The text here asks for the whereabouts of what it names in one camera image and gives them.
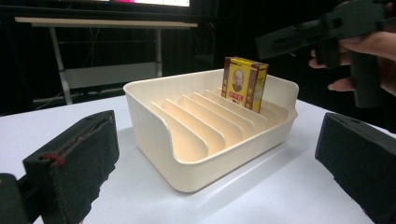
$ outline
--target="cream plastic tray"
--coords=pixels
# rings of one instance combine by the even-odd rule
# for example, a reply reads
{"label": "cream plastic tray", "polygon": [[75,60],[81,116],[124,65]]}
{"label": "cream plastic tray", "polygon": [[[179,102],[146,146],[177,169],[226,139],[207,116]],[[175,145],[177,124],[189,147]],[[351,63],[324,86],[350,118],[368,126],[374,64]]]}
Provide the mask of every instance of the cream plastic tray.
{"label": "cream plastic tray", "polygon": [[297,118],[298,86],[267,76],[261,113],[220,96],[223,69],[124,86],[135,139],[151,163],[193,192],[283,143]]}

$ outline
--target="tray divider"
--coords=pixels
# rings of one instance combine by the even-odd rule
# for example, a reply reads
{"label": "tray divider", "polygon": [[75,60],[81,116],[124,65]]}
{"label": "tray divider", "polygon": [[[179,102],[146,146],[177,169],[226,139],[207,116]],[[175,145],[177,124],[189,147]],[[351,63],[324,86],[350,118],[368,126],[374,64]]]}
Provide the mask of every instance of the tray divider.
{"label": "tray divider", "polygon": [[163,103],[163,109],[205,139],[208,145],[209,156],[225,148],[226,139],[222,133],[203,122],[201,119],[198,119],[181,106],[167,99]]}
{"label": "tray divider", "polygon": [[254,124],[255,133],[260,133],[267,129],[268,118],[266,118],[264,115],[258,114],[254,111],[237,105],[234,102],[227,100],[221,95],[217,95],[210,90],[204,91],[203,96],[206,97],[208,100],[211,100],[218,105],[224,106],[237,113],[238,115],[251,120]]}
{"label": "tray divider", "polygon": [[232,110],[230,110],[224,106],[218,105],[218,104],[206,99],[204,96],[202,96],[201,94],[198,94],[196,92],[192,94],[191,99],[193,101],[195,101],[196,103],[198,103],[210,110],[213,110],[218,114],[221,114],[224,118],[232,120],[236,124],[241,126],[242,130],[243,130],[244,139],[247,139],[247,138],[251,137],[252,135],[256,134],[256,132],[254,130],[254,124],[251,120],[238,115],[237,113],[233,112]]}
{"label": "tray divider", "polygon": [[215,111],[194,102],[190,97],[183,95],[180,98],[179,105],[189,111],[195,117],[207,123],[220,133],[224,134],[226,139],[226,148],[244,140],[243,130],[241,126],[232,122]]}
{"label": "tray divider", "polygon": [[182,124],[159,105],[150,103],[150,109],[164,119],[172,138],[175,157],[183,162],[195,162],[208,157],[207,142],[189,127]]}

